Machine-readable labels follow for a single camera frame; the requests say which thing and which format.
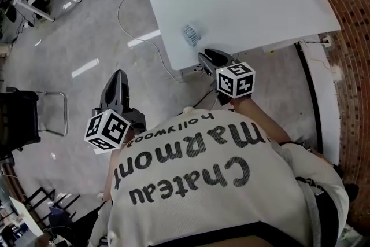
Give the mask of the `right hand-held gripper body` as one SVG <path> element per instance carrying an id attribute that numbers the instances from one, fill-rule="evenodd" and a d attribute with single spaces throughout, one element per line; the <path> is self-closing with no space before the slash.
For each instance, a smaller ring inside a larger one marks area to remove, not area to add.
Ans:
<path id="1" fill-rule="evenodd" d="M 205 66 L 205 72 L 213 78 L 212 87 L 221 106 L 232 99 L 251 96 L 254 91 L 256 72 L 246 62 L 237 61 L 223 67 L 211 64 Z"/>

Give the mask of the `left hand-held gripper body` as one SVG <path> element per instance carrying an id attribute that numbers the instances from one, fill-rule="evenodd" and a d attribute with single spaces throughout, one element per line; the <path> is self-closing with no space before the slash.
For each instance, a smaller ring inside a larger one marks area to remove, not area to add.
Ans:
<path id="1" fill-rule="evenodd" d="M 146 131 L 146 118 L 135 108 L 106 108 L 94 110 L 88 120 L 84 140 L 95 151 L 111 151 L 121 148 L 134 136 Z"/>

